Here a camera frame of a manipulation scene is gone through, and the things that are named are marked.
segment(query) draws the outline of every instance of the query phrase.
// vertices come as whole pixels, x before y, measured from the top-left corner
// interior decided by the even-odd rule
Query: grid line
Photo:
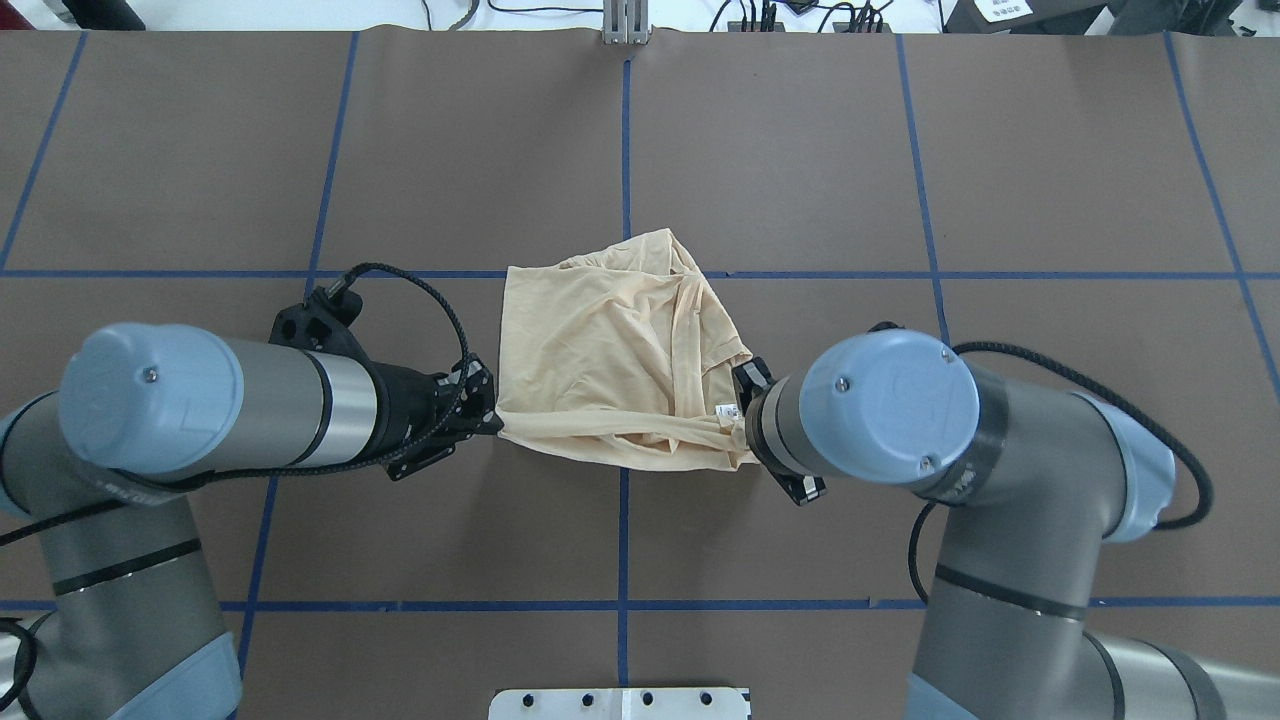
[[[0,270],[0,278],[24,279],[334,279],[346,270]],[[422,279],[506,279],[507,270],[410,270]],[[1280,281],[1280,272],[1206,270],[703,270],[708,279],[730,281]],[[371,272],[361,279],[390,279]]]
[[[316,268],[320,264],[320,250],[324,245],[325,222],[329,215],[329,199],[333,193],[333,178],[338,169],[338,152],[342,149],[342,128],[347,117],[347,100],[351,95],[351,81],[356,67],[356,53],[360,49],[360,31],[351,33],[347,50],[347,65],[342,79],[342,94],[338,97],[338,111],[333,124],[333,141],[329,146],[329,164],[325,170],[324,190],[320,193],[320,210],[316,215],[316,232],[311,243],[311,260],[306,274],[303,297],[311,295],[316,282]],[[266,565],[266,551],[271,537],[271,519],[275,514],[275,497],[280,480],[271,477],[266,484],[266,497],[262,501],[262,521],[257,533],[257,547],[253,553],[253,570],[250,577],[248,597],[244,600],[244,619],[241,625],[239,665],[241,676],[248,667],[248,652],[253,639],[253,621],[257,615],[259,593],[262,584],[262,569]]]
[[[617,612],[626,605],[630,612],[783,612],[783,611],[861,611],[861,610],[924,610],[915,598],[836,598],[836,600],[283,600],[260,601],[256,612]],[[243,601],[223,601],[224,612],[246,612]],[[1153,607],[1280,607],[1280,596],[1102,596],[1089,600],[1089,607],[1140,610]],[[55,610],[52,600],[0,600],[0,612],[47,612]]]
[[[933,215],[929,213],[929,193],[924,186],[924,161],[920,159],[920,135],[915,127],[915,106],[911,102],[911,78],[906,68],[906,44],[901,35],[893,36],[897,46],[897,72],[902,78],[902,105],[906,110],[906,133],[911,141],[911,163],[915,165],[915,192],[920,202],[920,224],[924,228],[924,250],[929,256],[929,279],[933,282],[933,305],[938,313],[938,334],[943,345],[951,345],[947,327],[946,300],[942,297],[942,277],[938,274],[938,251],[933,242]]]
[[[1204,178],[1204,190],[1208,191],[1210,202],[1213,205],[1213,215],[1217,218],[1217,227],[1222,232],[1222,243],[1231,258],[1231,268],[1235,269],[1235,278],[1240,283],[1240,296],[1244,299],[1244,309],[1249,314],[1253,324],[1253,334],[1258,338],[1258,348],[1262,351],[1262,361],[1266,364],[1267,374],[1271,378],[1271,389],[1276,401],[1280,402],[1280,372],[1276,370],[1275,356],[1271,355],[1271,346],[1267,334],[1262,329],[1262,318],[1253,304],[1253,292],[1249,290],[1249,281],[1244,274],[1244,264],[1240,263],[1240,251],[1235,246],[1231,236],[1231,227],[1226,222],[1226,211],[1222,210],[1222,200],[1217,195],[1217,183],[1213,182],[1213,173],[1208,169],[1208,160],[1204,158],[1204,149],[1201,146],[1199,132],[1196,131],[1196,120],[1192,118],[1192,108],[1187,101],[1187,88],[1183,86],[1183,72],[1178,65],[1178,53],[1174,50],[1174,36],[1165,31],[1165,54],[1169,56],[1169,69],[1174,76],[1174,88],[1178,91],[1178,104],[1183,110],[1183,120],[1187,123],[1187,135],[1196,151],[1196,161],[1199,164],[1201,176]]]
[[[23,183],[22,195],[18,196],[18,206],[13,211],[13,220],[9,223],[9,232],[5,234],[4,246],[0,246],[0,270],[9,261],[9,252],[13,251],[13,243],[18,240],[18,227],[22,225],[22,215],[27,211],[27,201],[31,200],[31,191],[36,187],[36,176],[40,174],[40,167],[45,161],[45,151],[49,150],[49,142],[54,138],[54,128],[58,127],[58,118],[63,114],[63,105],[67,104],[67,95],[70,92],[76,69],[79,68],[79,59],[84,53],[86,42],[88,42],[88,31],[81,31],[79,40],[76,41],[76,51],[72,53],[72,60],[67,65],[67,76],[63,77],[63,87],[58,91],[58,100],[54,101],[54,109],[49,114],[45,135],[41,136],[40,146],[36,149],[36,158],[31,161],[31,172],[27,173],[27,182]]]
[[[631,237],[631,61],[622,61],[622,240]],[[631,592],[631,470],[618,468],[618,687],[631,684],[628,669],[631,628],[627,597]]]

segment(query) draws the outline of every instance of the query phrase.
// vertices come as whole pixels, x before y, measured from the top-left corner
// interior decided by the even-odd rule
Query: light blue joint cap
[[[1074,395],[1088,401],[1107,421],[1124,460],[1124,514],[1102,542],[1135,541],[1156,527],[1160,511],[1174,500],[1178,482],[1174,451],[1119,407],[1083,392]]]
[[[914,483],[955,462],[973,442],[978,410],[969,366],[936,337],[905,329],[832,346],[800,389],[814,450],[873,483]]]
[[[151,683],[108,720],[225,720],[241,700],[239,662],[223,633]]]
[[[905,720],[978,720],[960,703],[951,700],[915,673],[906,678]]]
[[[81,459],[163,474],[218,447],[243,400],[239,360],[214,333],[120,323],[91,334],[67,365],[58,419]]]

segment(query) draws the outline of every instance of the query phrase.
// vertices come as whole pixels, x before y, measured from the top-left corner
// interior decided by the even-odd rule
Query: cord
[[[937,506],[938,503],[932,500],[924,503],[920,514],[915,516],[915,524],[911,525],[911,539],[906,542],[906,571],[911,575],[911,587],[915,588],[916,597],[924,605],[929,603],[929,593],[924,592],[924,583],[920,582],[920,568],[916,562],[916,553],[920,547],[920,530],[924,529],[924,521],[929,519],[929,512],[933,512],[933,509]]]
[[[346,273],[343,273],[342,277],[338,278],[338,282],[335,282],[329,288],[329,292],[334,293],[334,292],[344,291],[346,288],[348,288],[352,284],[355,284],[356,279],[358,279],[361,275],[369,274],[369,273],[375,272],[375,270],[383,272],[383,273],[387,273],[387,274],[390,274],[390,275],[396,275],[398,278],[402,278],[404,281],[408,281],[408,282],[413,283],[420,290],[422,290],[424,292],[426,292],[428,295],[430,295],[431,299],[435,300],[436,304],[440,305],[440,309],[444,310],[445,316],[448,316],[448,319],[449,319],[449,324],[453,325],[453,332],[458,336],[458,347],[460,347],[461,354],[462,354],[462,359],[460,360],[458,366],[462,368],[462,372],[465,373],[467,365],[471,363],[472,359],[475,359],[475,355],[471,354],[470,345],[467,343],[467,333],[466,333],[466,331],[462,329],[462,320],[458,319],[458,315],[457,315],[457,313],[454,313],[453,306],[449,305],[449,301],[445,300],[444,296],[440,295],[440,292],[438,290],[435,290],[434,287],[431,287],[426,282],[419,279],[413,274],[407,273],[407,272],[404,272],[404,270],[402,270],[399,268],[394,268],[392,265],[383,264],[383,263],[361,263],[361,264],[356,265],[355,268],[352,268],[352,269],[347,270]],[[444,413],[440,414],[440,418],[436,420],[436,423],[433,427],[430,427],[426,430],[420,430],[417,434],[415,434],[415,436],[412,436],[410,438],[406,438],[404,442],[402,442],[399,446],[393,447],[392,450],[388,450],[387,452],[383,452],[381,455],[378,455],[376,457],[369,457],[369,459],[365,459],[365,460],[352,460],[352,461],[340,462],[340,464],[337,464],[337,465],[321,465],[321,466],[317,466],[317,468],[257,468],[257,469],[246,469],[246,470],[210,471],[210,473],[202,473],[202,474],[198,474],[198,475],[193,475],[191,478],[187,478],[187,479],[183,479],[183,480],[178,480],[175,483],[166,483],[163,487],[165,489],[172,491],[172,492],[191,492],[191,491],[202,488],[202,487],[205,487],[205,486],[207,486],[210,483],[216,483],[216,482],[223,482],[223,480],[230,480],[230,479],[237,479],[237,478],[260,478],[260,477],[268,477],[268,475],[275,475],[275,477],[279,477],[279,478],[315,477],[315,475],[329,475],[329,474],[333,474],[333,473],[347,473],[347,471],[351,471],[351,470],[358,470],[361,468],[369,468],[371,465],[387,465],[387,464],[394,462],[396,460],[399,460],[399,459],[402,459],[404,456],[412,455],[420,447],[422,447],[424,445],[426,445],[431,439],[431,436],[434,436],[435,433],[440,432],[444,428],[444,425],[448,424],[448,421],[451,419],[451,415],[453,415],[454,411],[462,405],[463,387],[465,387],[465,383],[460,380],[457,388],[454,388],[453,395],[449,398],[448,407],[444,410]],[[148,480],[145,480],[142,478],[137,478],[132,473],[127,473],[124,470],[115,470],[115,471],[119,473],[120,475],[125,477],[125,478],[129,478],[129,479],[134,480],[134,482],[142,482],[143,484],[151,484]],[[19,529],[17,529],[17,530],[14,530],[12,533],[6,533],[4,536],[0,536],[0,547],[4,547],[6,544],[14,543],[14,542],[18,542],[18,541],[20,541],[23,538],[31,537],[31,536],[33,536],[36,533],[41,533],[41,532],[47,530],[50,528],[56,528],[58,525],[63,525],[65,523],[72,523],[74,520],[82,520],[84,518],[91,518],[93,515],[108,512],[110,510],[115,510],[115,509],[119,509],[119,507],[124,507],[124,503],[120,502],[120,501],[116,501],[116,500],[108,500],[108,501],[99,502],[99,503],[95,503],[95,505],[88,505],[86,507],[79,507],[79,509],[72,510],[69,512],[63,512],[61,515],[55,515],[52,518],[47,518],[47,519],[41,520],[38,523],[32,523],[29,525],[19,528]]]
[[[1034,350],[1028,350],[1025,347],[1011,345],[1007,342],[966,342],[957,345],[951,348],[956,355],[965,355],[968,352],[995,352],[1000,355],[1009,355],[1011,357],[1018,357],[1019,360],[1025,360],[1033,365],[1039,365],[1046,370],[1065,378],[1075,386],[1079,386],[1088,392],[1098,396],[1105,402],[1116,406],[1121,413],[1129,415],[1139,425],[1142,425],[1148,433],[1151,433],[1156,439],[1167,447],[1174,456],[1178,457],[1187,466],[1192,474],[1192,479],[1196,482],[1197,501],[1196,509],[1183,515],[1181,518],[1174,518],[1172,520],[1161,520],[1156,523],[1157,530],[1176,530],[1180,528],[1189,528],[1204,520],[1208,516],[1210,510],[1213,507],[1213,480],[1208,477],[1208,471],[1204,465],[1201,464],[1199,459],[1174,437],[1172,433],[1166,430],[1164,425],[1155,421],[1143,413],[1133,402],[1129,402],[1120,396],[1116,391],[1108,388],[1107,386],[1100,383],[1098,380],[1080,373],[1079,370],[1071,369],[1047,355],[1036,352]],[[920,514],[915,518],[915,524],[911,527],[911,537],[906,543],[906,570],[911,577],[911,587],[915,588],[915,594],[919,596],[920,601],[928,605],[929,596],[924,592],[924,585],[920,583],[920,570],[916,568],[916,550],[920,543],[920,530],[924,528],[924,521],[928,519],[929,512],[933,512],[937,502],[928,502]]]
[[[724,3],[721,4],[721,9],[716,10],[716,17],[712,18],[712,27],[707,28],[707,32],[716,32],[716,26],[719,23],[719,17],[724,14],[724,9],[728,8],[728,4],[732,1],[733,0],[724,0]],[[746,23],[746,10],[742,10],[742,23]]]
[[[14,657],[13,687],[0,696],[0,712],[18,701],[22,692],[27,689],[27,683],[36,673],[36,635],[31,630],[18,624],[14,618],[0,618],[0,633],[18,638],[18,653]]]
[[[561,12],[561,13],[603,13],[604,8],[563,8],[559,5],[545,5],[541,8],[499,8],[493,4],[493,0],[486,0],[489,8],[499,13],[547,13],[547,12]]]
[[[466,14],[458,18],[458,22],[451,24],[449,29],[451,31],[462,29],[467,23],[471,22],[471,18],[476,17],[476,13],[479,10],[480,10],[480,0],[471,0],[471,6],[467,8]]]
[[[827,20],[831,19],[831,14],[841,8],[849,8],[849,24],[854,24],[854,17],[858,13],[858,8],[854,8],[852,3],[836,3],[835,5],[827,8],[827,14],[822,17],[822,22],[818,23],[818,32],[822,32],[827,27]]]

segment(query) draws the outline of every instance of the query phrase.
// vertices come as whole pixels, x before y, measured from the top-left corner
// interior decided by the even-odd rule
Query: hole
[[[311,338],[311,345],[316,347],[324,346],[332,334],[333,331],[329,329],[329,325],[324,324],[319,318],[311,318],[311,322],[307,323],[307,337]]]

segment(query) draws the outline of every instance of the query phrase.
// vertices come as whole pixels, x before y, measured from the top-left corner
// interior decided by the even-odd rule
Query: beige shirt
[[[636,470],[736,470],[755,461],[731,375],[750,359],[671,231],[550,268],[509,268],[500,437]]]

